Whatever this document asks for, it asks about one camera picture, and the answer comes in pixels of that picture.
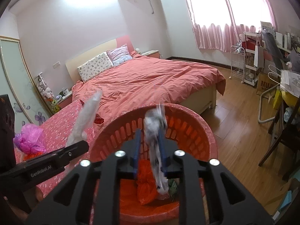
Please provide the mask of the person's left hand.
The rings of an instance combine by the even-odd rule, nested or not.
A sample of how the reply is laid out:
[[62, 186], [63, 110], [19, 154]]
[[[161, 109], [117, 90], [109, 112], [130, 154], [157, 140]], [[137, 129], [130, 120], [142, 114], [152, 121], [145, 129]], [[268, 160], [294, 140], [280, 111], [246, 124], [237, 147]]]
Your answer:
[[44, 199], [37, 186], [20, 195], [7, 198], [1, 193], [1, 224], [25, 224], [28, 215]]

